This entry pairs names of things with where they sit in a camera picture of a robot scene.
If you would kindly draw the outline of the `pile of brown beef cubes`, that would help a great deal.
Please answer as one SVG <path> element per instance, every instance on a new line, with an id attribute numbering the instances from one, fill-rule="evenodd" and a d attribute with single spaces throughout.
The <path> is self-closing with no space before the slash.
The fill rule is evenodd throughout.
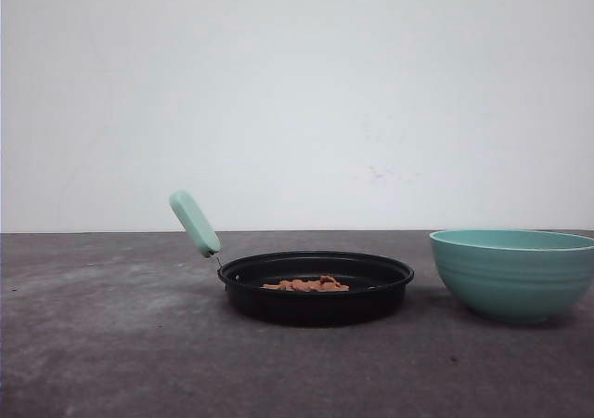
<path id="1" fill-rule="evenodd" d="M 348 292 L 350 286 L 341 283 L 330 275 L 322 275 L 316 280 L 281 280 L 276 284 L 265 283 L 262 285 L 267 290 L 300 292 L 300 293 L 334 293 Z"/>

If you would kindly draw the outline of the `black frying pan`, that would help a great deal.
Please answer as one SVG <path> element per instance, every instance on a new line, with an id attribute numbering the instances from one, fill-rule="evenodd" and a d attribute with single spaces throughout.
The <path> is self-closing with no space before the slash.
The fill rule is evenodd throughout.
<path id="1" fill-rule="evenodd" d="M 413 269 L 395 259 L 343 251 L 286 251 L 218 261 L 217 277 L 229 304 L 241 314 L 273 323 L 334 326 L 393 314 L 402 303 Z M 267 290 L 265 283 L 316 280 L 330 275 L 348 292 Z"/>

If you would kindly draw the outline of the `mint green ribbed bowl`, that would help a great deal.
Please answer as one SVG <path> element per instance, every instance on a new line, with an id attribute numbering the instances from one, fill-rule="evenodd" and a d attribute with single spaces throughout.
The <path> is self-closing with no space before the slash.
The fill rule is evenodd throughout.
<path id="1" fill-rule="evenodd" d="M 569 310 L 593 284 L 593 239 L 520 229 L 451 229 L 429 235 L 445 287 L 473 311 L 538 323 Z"/>

